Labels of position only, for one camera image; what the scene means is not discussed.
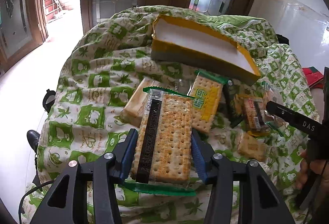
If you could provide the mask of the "right hand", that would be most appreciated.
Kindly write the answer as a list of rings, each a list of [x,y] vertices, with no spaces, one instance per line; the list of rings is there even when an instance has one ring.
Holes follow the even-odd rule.
[[[329,190],[329,169],[328,169],[328,163],[326,165],[326,168],[324,172],[322,173],[322,170],[324,168],[324,165],[326,163],[325,160],[314,160],[310,164],[307,163],[307,150],[304,150],[301,155],[302,161],[300,163],[300,171],[297,174],[296,180],[295,180],[295,186],[297,189],[302,189],[302,187],[305,185],[308,179],[308,173],[309,171],[313,171],[315,174],[321,175],[321,189],[324,190],[326,193],[328,193]]]

